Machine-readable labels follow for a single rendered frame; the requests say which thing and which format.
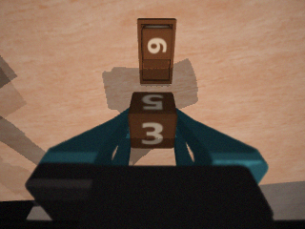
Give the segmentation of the brown wooden tray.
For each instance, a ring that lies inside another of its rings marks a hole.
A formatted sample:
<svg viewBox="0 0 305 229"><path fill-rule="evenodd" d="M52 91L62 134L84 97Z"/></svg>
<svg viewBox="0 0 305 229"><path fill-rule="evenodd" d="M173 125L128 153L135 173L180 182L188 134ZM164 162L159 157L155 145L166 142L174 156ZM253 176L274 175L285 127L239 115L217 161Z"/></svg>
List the brown wooden tray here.
<svg viewBox="0 0 305 229"><path fill-rule="evenodd" d="M170 25L173 29L173 46L171 60L143 60L142 56L142 28L144 25ZM138 18L138 54L139 75L141 84L172 84L173 57L176 32L175 18Z"/></svg>

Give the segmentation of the brown wooden number cube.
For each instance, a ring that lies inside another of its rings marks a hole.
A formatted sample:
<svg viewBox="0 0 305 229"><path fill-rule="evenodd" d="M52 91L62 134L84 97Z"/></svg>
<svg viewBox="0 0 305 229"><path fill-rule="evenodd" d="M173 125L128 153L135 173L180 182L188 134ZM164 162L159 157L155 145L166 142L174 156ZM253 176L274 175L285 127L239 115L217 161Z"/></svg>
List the brown wooden number cube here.
<svg viewBox="0 0 305 229"><path fill-rule="evenodd" d="M142 29L143 60L171 60L173 29L170 25L144 25Z"/></svg>
<svg viewBox="0 0 305 229"><path fill-rule="evenodd" d="M173 93L134 92L128 113L133 149L172 149L177 111Z"/></svg>

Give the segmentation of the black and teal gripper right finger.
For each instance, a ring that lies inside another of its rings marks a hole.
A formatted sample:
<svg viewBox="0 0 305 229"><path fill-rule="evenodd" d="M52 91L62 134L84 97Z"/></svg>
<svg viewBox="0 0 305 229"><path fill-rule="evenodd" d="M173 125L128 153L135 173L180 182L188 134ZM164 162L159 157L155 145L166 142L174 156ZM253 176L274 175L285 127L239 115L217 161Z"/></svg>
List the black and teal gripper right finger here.
<svg viewBox="0 0 305 229"><path fill-rule="evenodd" d="M176 165L242 165L250 169L259 184L269 166L256 148L192 119L177 108L176 111L173 146Z"/></svg>

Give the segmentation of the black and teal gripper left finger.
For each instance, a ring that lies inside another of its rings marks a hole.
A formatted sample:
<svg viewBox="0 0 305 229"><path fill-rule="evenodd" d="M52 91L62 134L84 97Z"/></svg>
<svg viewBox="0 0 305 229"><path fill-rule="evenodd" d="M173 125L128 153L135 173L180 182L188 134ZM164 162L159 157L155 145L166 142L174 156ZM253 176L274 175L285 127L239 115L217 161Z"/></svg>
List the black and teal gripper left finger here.
<svg viewBox="0 0 305 229"><path fill-rule="evenodd" d="M105 123L50 147L38 164L71 162L129 165L131 139L128 113L129 108ZM112 158L116 147L116 153Z"/></svg>

